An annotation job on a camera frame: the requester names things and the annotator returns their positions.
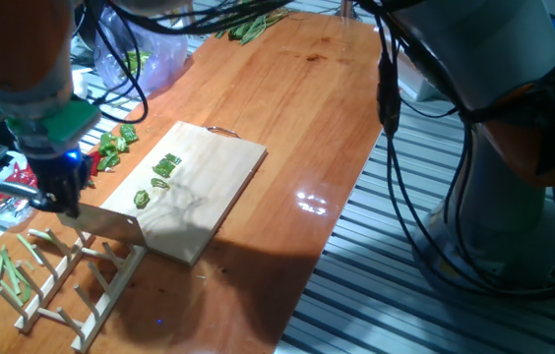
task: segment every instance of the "black cable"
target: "black cable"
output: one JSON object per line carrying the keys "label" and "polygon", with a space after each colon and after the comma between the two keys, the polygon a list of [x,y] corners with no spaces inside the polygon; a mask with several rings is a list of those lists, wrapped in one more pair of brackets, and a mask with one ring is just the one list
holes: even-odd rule
{"label": "black cable", "polygon": [[412,105],[410,105],[410,104],[408,103],[408,101],[406,101],[406,99],[404,99],[404,98],[401,97],[401,100],[402,100],[402,103],[404,103],[408,108],[410,108],[411,110],[413,110],[415,113],[417,113],[417,114],[419,114],[419,115],[423,115],[424,117],[428,117],[428,118],[439,119],[439,118],[448,117],[449,115],[452,115],[452,114],[455,114],[455,113],[459,112],[459,109],[456,108],[456,107],[454,107],[454,108],[452,108],[451,110],[449,110],[448,112],[443,113],[443,114],[439,114],[439,115],[427,114],[427,113],[424,113],[424,112],[422,112],[422,111],[419,111],[417,108],[415,108],[415,107],[413,107]]}
{"label": "black cable", "polygon": [[[85,4],[87,7],[91,7],[91,1],[92,0],[84,0]],[[102,28],[100,27],[100,23],[98,22],[98,20],[95,18],[95,16],[92,14],[92,11],[87,11],[88,16],[91,18],[91,20],[94,23],[94,27],[96,29],[96,32],[98,33],[98,35],[100,36],[100,39],[104,42],[105,46],[107,47],[107,49],[109,50],[109,53],[111,54],[111,56],[113,56],[113,58],[116,60],[116,62],[118,63],[118,65],[120,66],[120,69],[122,69],[122,71],[124,72],[124,74],[127,76],[127,78],[129,79],[129,81],[131,81],[131,84],[133,86],[133,88],[137,91],[138,95],[140,96],[140,100],[142,101],[143,104],[143,113],[142,116],[136,120],[133,121],[127,121],[124,119],[119,119],[116,118],[108,113],[102,112],[101,114],[103,116],[105,116],[106,118],[114,121],[114,122],[118,122],[118,123],[126,123],[126,124],[137,124],[137,123],[141,123],[143,122],[147,116],[149,115],[149,103],[147,101],[147,98],[144,94],[144,92],[142,91],[142,88],[140,88],[140,85],[138,84],[138,81],[136,80],[136,78],[131,74],[131,70],[127,68],[127,65],[125,65],[125,63],[123,62],[123,60],[120,58],[120,56],[118,55],[118,53],[116,53],[115,49],[113,48],[113,46],[111,45],[111,43],[109,42],[109,39],[107,38],[107,36],[105,35],[104,31],[102,30]],[[137,60],[137,65],[138,65],[138,73],[140,72],[140,67],[141,67],[141,63],[140,63],[140,49],[138,48],[138,43],[136,40],[136,37],[134,36],[133,32],[131,31],[131,29],[128,29],[129,31],[129,35],[131,37],[131,40],[135,46],[135,50],[136,50],[136,54],[138,55],[138,60]]]}

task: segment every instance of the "robotic arm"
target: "robotic arm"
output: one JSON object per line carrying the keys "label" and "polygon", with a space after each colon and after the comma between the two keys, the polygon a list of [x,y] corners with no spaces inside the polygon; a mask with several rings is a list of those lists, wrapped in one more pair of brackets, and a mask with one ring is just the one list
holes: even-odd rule
{"label": "robotic arm", "polygon": [[91,161],[78,141],[100,117],[72,101],[70,1],[0,1],[0,110],[37,176],[42,210],[79,214]]}

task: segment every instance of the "plastic bag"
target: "plastic bag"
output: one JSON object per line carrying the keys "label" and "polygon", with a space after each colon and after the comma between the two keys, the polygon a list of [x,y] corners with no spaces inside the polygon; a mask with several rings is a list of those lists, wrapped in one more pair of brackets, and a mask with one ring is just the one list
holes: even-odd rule
{"label": "plastic bag", "polygon": [[[29,186],[36,187],[37,179],[32,173],[31,167],[27,164],[22,155],[15,157],[9,164],[11,172],[7,177],[0,178],[0,183],[20,182]],[[25,221],[32,214],[32,207],[28,200],[10,197],[0,193],[0,227],[8,229]]]}
{"label": "plastic bag", "polygon": [[[106,8],[100,16],[102,31],[111,42],[114,51],[124,60],[124,52],[135,57],[135,48],[129,32],[110,8]],[[183,64],[188,55],[188,40],[184,35],[158,34],[128,23],[138,42],[141,53],[141,68],[138,84],[145,94],[166,88],[174,83],[182,74]],[[124,85],[125,74],[118,62],[111,56],[107,46],[99,35],[96,36],[94,63],[96,70],[108,88],[119,87],[115,92],[125,92],[131,82]],[[136,65],[132,65],[132,73],[136,74]],[[138,97],[135,89],[129,96]]]}

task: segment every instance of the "green onion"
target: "green onion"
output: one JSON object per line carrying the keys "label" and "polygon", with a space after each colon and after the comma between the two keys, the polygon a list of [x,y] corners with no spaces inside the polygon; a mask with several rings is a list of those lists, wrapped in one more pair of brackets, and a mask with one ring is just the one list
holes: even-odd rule
{"label": "green onion", "polygon": [[15,276],[15,268],[13,267],[13,264],[11,263],[11,259],[9,258],[9,255],[6,252],[6,247],[5,246],[2,246],[2,251],[0,252],[0,254],[2,255],[2,260],[4,260],[4,268],[6,269],[6,273],[7,273],[7,275],[9,275],[9,279],[11,279],[11,283],[13,284],[13,288],[16,291],[15,294],[20,295],[22,293],[22,290],[20,290],[20,281]]}
{"label": "green onion", "polygon": [[29,250],[29,252],[31,253],[31,255],[34,257],[34,260],[38,263],[42,265],[42,261],[39,258],[39,256],[32,250],[32,245],[29,242],[29,240],[27,240],[26,238],[24,238],[24,236],[18,234],[18,240],[20,240],[20,242],[22,242],[22,244],[24,245],[24,247],[26,247],[27,250]]}
{"label": "green onion", "polygon": [[6,290],[6,292],[8,292],[9,295],[11,295],[15,299],[15,302],[17,302],[18,305],[24,306],[24,303],[22,302],[22,300],[20,300],[20,297],[15,293],[15,291],[13,291],[13,289],[11,289],[11,287],[9,286],[9,284],[6,283],[6,281],[0,280],[0,285],[2,285],[4,290]]}

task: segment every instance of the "red pepper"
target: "red pepper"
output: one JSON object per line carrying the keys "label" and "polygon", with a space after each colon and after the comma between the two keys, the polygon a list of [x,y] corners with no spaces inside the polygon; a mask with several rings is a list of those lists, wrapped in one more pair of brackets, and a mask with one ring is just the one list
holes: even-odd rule
{"label": "red pepper", "polygon": [[97,176],[98,175],[98,163],[100,162],[101,156],[98,150],[93,151],[90,153],[92,157],[92,171],[90,171],[90,176]]}

